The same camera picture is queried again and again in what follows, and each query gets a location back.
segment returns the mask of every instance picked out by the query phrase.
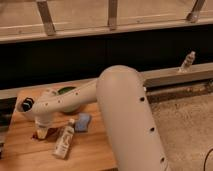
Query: bottle cap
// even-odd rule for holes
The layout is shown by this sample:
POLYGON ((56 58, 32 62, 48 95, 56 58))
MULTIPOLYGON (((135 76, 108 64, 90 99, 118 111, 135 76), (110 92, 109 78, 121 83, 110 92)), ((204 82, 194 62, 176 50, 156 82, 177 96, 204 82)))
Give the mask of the bottle cap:
POLYGON ((75 124, 75 119, 69 119, 69 124, 74 125, 75 124))

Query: black cable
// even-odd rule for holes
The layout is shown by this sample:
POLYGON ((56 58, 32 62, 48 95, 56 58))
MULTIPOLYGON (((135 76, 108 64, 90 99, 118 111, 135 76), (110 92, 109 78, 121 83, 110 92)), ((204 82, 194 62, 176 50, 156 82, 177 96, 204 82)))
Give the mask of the black cable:
POLYGON ((203 164, 203 171, 206 171, 206 162, 208 160, 208 157, 210 155, 210 153, 213 151, 213 148, 209 150, 209 152, 206 154, 205 160, 204 160, 204 164, 203 164))

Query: green object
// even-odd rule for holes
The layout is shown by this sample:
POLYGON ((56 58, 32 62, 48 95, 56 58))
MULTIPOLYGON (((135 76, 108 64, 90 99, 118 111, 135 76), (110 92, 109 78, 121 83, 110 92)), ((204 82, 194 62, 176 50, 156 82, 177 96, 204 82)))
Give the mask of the green object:
POLYGON ((63 87, 61 89, 58 90, 58 94, 64 94, 64 93, 67 93, 68 91, 70 90, 73 90, 75 89, 76 87, 63 87))
MULTIPOLYGON (((76 87, 72 87, 72 86, 68 86, 68 87, 63 87, 61 89, 58 90, 58 94, 61 95, 61 94, 65 94, 71 90, 74 90, 76 87)), ((67 107, 66 109, 64 109, 63 113, 65 114, 71 114, 73 111, 75 111, 76 109, 78 109, 80 106, 75 106, 75 107, 67 107)))

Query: white bottle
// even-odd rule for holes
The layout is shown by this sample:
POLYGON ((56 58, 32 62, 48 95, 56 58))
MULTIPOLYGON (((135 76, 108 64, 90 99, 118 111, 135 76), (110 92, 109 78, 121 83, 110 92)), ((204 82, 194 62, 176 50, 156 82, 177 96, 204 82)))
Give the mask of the white bottle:
POLYGON ((74 123, 75 120, 70 119, 67 126, 65 126, 64 130, 60 133, 53 151, 53 155, 56 158, 64 159, 66 157, 75 132, 74 123))

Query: small bottle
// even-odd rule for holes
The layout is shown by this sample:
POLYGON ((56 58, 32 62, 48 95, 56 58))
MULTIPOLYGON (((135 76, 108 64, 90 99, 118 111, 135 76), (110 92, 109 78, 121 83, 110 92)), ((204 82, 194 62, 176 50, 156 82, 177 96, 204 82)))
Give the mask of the small bottle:
POLYGON ((191 53, 189 53, 186 56, 185 60, 183 61, 182 65, 181 65, 181 67, 179 68, 178 72, 179 73, 188 72, 188 70, 189 70, 190 66, 193 64, 194 60, 195 60, 195 52, 192 51, 191 53))
POLYGON ((70 119, 67 126, 65 126, 64 130, 60 133, 53 151, 53 155, 56 158, 64 159, 66 157, 72 137, 75 133, 74 124, 75 120, 70 119))

